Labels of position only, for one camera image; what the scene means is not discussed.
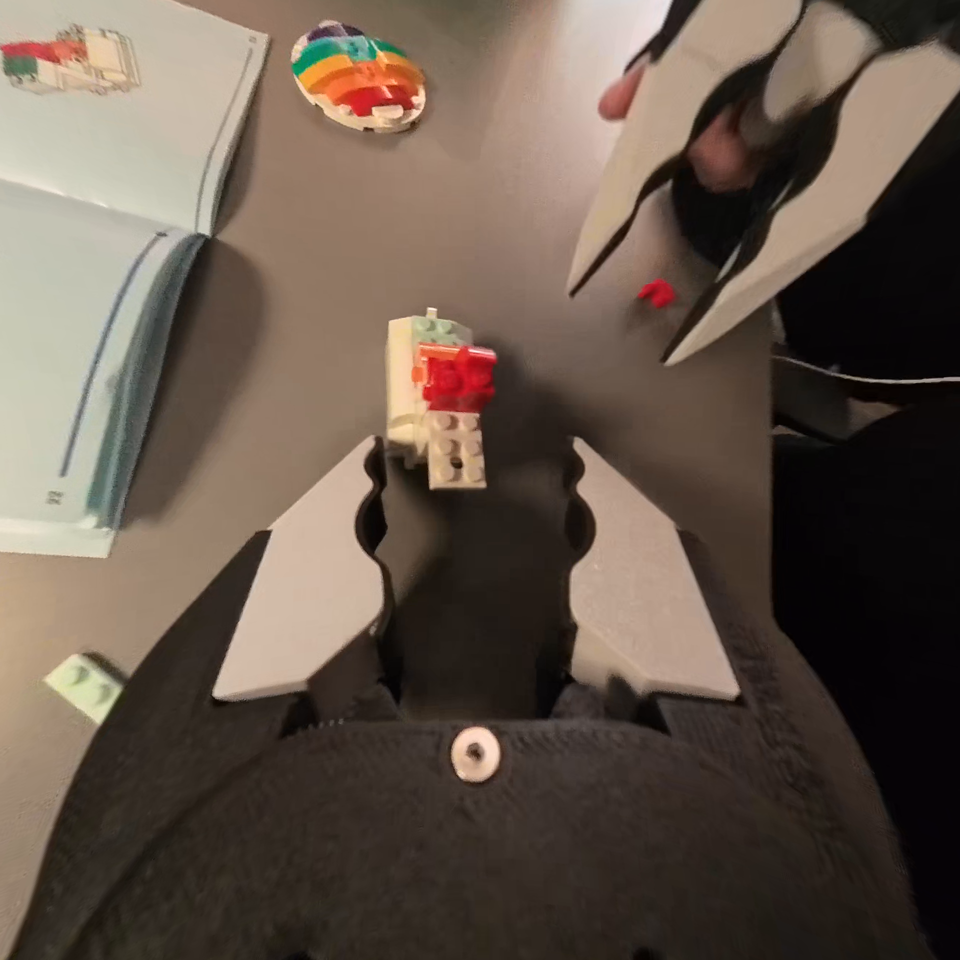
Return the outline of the mint green lego brick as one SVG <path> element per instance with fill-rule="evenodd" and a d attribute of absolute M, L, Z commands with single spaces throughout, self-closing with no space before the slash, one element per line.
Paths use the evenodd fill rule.
<path fill-rule="evenodd" d="M 126 686 L 114 666 L 90 653 L 67 656 L 42 683 L 97 726 L 106 721 Z"/>

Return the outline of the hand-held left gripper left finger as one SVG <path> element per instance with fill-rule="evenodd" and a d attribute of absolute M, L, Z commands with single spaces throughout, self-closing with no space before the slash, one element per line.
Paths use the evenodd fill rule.
<path fill-rule="evenodd" d="M 383 534 L 383 443 L 364 438 L 270 524 L 212 696 L 299 693 L 389 607 L 376 551 Z"/>

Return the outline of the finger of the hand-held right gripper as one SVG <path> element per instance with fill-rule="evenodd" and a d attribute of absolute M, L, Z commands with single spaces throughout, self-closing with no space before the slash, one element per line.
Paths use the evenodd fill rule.
<path fill-rule="evenodd" d="M 816 106 L 798 129 L 790 177 L 693 304 L 662 363 L 722 338 L 858 233 L 958 89 L 958 52 L 934 39 L 873 57 Z"/>
<path fill-rule="evenodd" d="M 643 75 L 582 224 L 566 289 L 575 296 L 630 232 L 726 107 L 758 97 L 794 32 L 800 1 L 670 2 L 640 51 Z"/>

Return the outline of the light blue instruction booklet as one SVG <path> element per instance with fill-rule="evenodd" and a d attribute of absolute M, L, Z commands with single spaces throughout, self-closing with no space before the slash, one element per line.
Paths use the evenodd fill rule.
<path fill-rule="evenodd" d="M 270 38 L 3 1 L 1 42 L 1 549 L 104 559 Z"/>

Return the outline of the white red green lego build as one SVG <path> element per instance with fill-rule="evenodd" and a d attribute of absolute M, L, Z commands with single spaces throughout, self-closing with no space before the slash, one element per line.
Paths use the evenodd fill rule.
<path fill-rule="evenodd" d="M 496 393 L 498 355 L 435 308 L 391 319 L 385 347 L 385 453 L 424 467 L 432 491 L 487 486 L 482 413 Z"/>

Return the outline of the rainbow oval lego build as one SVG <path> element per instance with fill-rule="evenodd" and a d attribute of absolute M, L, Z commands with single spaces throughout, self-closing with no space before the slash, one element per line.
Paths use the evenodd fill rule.
<path fill-rule="evenodd" d="M 321 21 L 302 35 L 291 70 L 310 104 L 354 131 L 406 132 L 426 108 L 422 69 L 395 44 L 340 21 Z"/>

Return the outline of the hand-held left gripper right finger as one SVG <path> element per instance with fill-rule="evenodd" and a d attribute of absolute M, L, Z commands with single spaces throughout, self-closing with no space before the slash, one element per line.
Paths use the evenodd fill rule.
<path fill-rule="evenodd" d="M 595 690 L 733 703 L 741 690 L 674 521 L 582 438 L 571 505 L 584 512 L 569 575 L 569 671 Z"/>

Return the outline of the person's right hand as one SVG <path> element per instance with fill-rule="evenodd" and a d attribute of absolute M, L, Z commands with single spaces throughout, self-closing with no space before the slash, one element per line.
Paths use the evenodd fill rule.
<path fill-rule="evenodd" d="M 638 62 L 606 89 L 598 103 L 604 120 L 620 121 L 626 117 L 645 70 L 646 65 Z M 740 133 L 740 113 L 737 106 L 726 107 L 686 152 L 697 181 L 715 194 L 748 189 L 762 171 L 762 153 L 751 149 Z"/>

